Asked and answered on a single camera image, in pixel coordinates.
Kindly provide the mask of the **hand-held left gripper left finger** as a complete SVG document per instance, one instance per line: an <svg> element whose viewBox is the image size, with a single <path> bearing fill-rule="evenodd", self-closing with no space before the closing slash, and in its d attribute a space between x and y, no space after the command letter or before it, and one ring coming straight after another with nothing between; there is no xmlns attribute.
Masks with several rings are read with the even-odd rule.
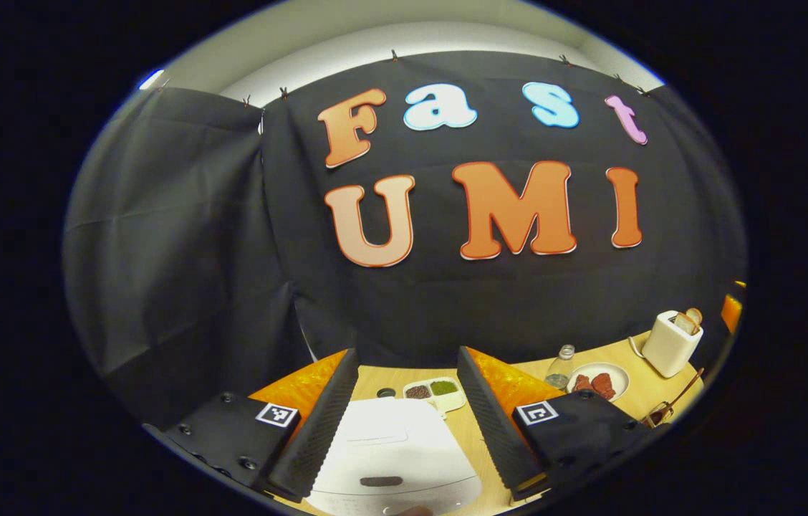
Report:
<svg viewBox="0 0 808 516"><path fill-rule="evenodd" d="M214 480L243 493L308 497L358 380L348 348L241 396L217 394L163 430L143 428Z"/></svg>

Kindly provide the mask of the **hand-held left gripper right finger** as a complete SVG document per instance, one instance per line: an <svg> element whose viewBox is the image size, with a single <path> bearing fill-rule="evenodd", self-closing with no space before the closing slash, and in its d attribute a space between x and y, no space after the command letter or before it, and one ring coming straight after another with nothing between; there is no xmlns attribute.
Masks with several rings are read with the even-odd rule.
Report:
<svg viewBox="0 0 808 516"><path fill-rule="evenodd" d="M515 500L567 495L656 437L647 412L670 381L624 346L510 363L463 346L456 372L500 481Z"/></svg>

